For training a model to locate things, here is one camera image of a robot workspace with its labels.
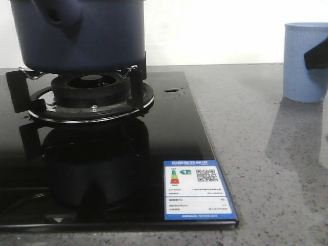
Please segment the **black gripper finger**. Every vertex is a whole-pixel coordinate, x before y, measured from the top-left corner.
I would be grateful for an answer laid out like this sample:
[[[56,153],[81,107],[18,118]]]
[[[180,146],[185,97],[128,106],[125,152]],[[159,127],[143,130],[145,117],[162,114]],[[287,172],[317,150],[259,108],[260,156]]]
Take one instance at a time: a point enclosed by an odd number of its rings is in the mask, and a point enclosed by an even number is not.
[[[327,69],[327,38],[304,54],[308,70]]]

